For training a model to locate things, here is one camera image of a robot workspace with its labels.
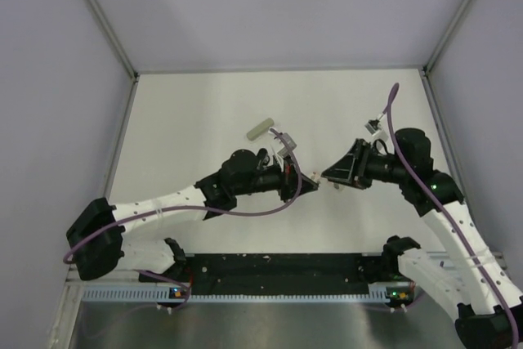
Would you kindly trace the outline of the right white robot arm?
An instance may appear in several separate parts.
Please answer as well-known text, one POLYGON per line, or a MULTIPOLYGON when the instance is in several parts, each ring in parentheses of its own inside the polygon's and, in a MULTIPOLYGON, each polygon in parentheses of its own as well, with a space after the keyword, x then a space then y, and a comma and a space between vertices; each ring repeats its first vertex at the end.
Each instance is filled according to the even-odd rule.
POLYGON ((417 284, 454 323, 466 348, 516 348, 522 342, 522 291, 498 264, 472 220, 454 179, 434 167, 431 142, 417 128, 394 134, 394 152, 384 141, 355 140, 349 151, 321 176, 359 190, 374 181, 399 186, 406 202, 443 245, 455 269, 448 273, 410 237, 397 235, 383 245, 369 282, 396 276, 417 284))

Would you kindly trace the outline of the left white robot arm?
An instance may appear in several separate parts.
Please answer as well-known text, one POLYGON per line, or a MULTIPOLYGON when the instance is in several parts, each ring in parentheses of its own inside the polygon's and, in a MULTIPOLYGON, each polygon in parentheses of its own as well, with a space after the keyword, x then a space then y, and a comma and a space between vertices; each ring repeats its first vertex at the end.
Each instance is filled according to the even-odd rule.
POLYGON ((70 251, 65 262, 75 265, 83 281, 113 271, 148 271, 175 278, 185 263, 175 239, 180 224, 222 215, 238 217, 240 196, 274 191, 287 208, 318 188, 289 156, 269 156, 264 149, 237 150, 217 172, 183 190, 126 204, 94 199, 66 232, 70 251))

